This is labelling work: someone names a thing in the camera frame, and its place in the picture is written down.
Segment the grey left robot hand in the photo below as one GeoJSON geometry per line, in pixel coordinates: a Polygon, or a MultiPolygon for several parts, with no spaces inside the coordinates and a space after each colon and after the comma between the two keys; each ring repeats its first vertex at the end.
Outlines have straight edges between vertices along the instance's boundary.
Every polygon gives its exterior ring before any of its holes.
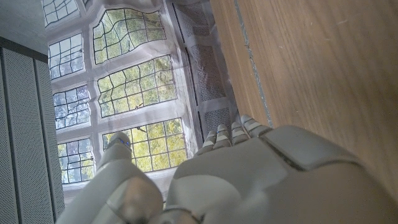
{"type": "Polygon", "coordinates": [[[397,202],[348,150],[243,115],[182,162],[166,198],[114,134],[59,223],[396,223],[397,202]]]}

